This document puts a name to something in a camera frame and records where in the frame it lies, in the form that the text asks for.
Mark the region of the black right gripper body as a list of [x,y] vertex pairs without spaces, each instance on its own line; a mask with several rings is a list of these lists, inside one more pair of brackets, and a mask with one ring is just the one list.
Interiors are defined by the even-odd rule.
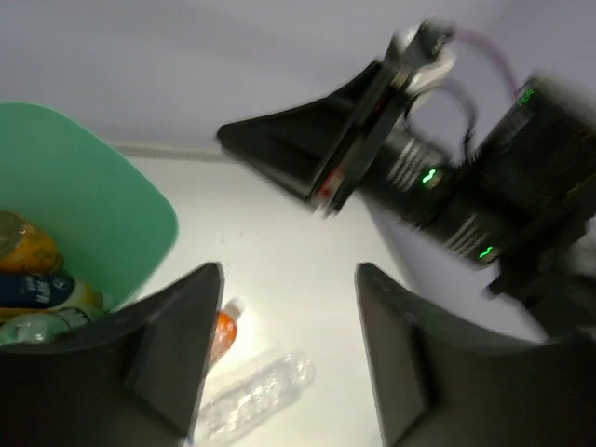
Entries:
[[311,203],[336,213],[359,193],[409,224],[452,224],[461,218],[459,168],[410,119],[423,95],[441,90],[459,100],[461,89],[442,79],[408,92],[411,78],[402,51],[402,40],[393,37],[379,60],[379,74],[316,180]]

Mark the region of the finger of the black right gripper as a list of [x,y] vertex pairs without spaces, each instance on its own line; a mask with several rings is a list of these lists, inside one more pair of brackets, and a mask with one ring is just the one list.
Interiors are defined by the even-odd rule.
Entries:
[[381,70],[371,62],[331,94],[298,107],[220,126],[224,152],[302,203],[325,168],[349,118]]

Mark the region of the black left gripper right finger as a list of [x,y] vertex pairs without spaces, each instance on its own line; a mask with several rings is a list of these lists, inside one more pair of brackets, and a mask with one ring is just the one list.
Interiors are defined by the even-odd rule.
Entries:
[[386,446],[591,446],[595,333],[544,344],[492,332],[356,270],[359,316]]

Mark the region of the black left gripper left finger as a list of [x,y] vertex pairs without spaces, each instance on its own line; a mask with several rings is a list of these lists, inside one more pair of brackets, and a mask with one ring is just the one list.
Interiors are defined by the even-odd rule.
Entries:
[[4,346],[2,444],[183,445],[223,289],[223,267],[206,263],[55,342]]

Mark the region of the clear bottle orange flower label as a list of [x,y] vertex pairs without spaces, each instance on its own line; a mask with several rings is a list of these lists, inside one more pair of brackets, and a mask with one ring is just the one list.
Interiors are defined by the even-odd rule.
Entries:
[[236,341],[238,321],[244,310],[244,303],[238,298],[233,298],[218,312],[210,348],[209,371],[229,351]]

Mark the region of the green Sprite plastic bottle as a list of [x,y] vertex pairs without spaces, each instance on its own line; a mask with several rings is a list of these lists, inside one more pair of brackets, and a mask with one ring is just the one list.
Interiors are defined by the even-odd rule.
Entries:
[[1,345],[37,345],[83,327],[105,315],[96,307],[63,307],[47,313],[15,317],[1,327]]

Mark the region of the clear bottle blue white cap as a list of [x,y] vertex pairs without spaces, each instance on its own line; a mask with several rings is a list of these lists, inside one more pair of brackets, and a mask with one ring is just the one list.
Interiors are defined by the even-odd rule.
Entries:
[[219,391],[198,411],[195,446],[227,446],[298,401],[316,368],[300,352],[285,354]]

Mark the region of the small orange juice bottle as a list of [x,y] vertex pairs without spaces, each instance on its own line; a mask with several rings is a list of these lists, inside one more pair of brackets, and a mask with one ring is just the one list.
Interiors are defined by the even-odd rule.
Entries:
[[61,270],[63,256],[54,239],[18,214],[1,211],[1,271],[49,274]]

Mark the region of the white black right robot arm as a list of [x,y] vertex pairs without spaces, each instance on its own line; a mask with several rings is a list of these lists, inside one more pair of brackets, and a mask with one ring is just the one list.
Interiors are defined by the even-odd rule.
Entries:
[[498,267],[493,295],[549,335],[595,325],[595,273],[576,247],[595,215],[595,105],[552,74],[513,86],[482,142],[478,109],[448,80],[453,25],[422,22],[316,101],[221,126],[217,140],[311,209],[361,196],[467,264]]

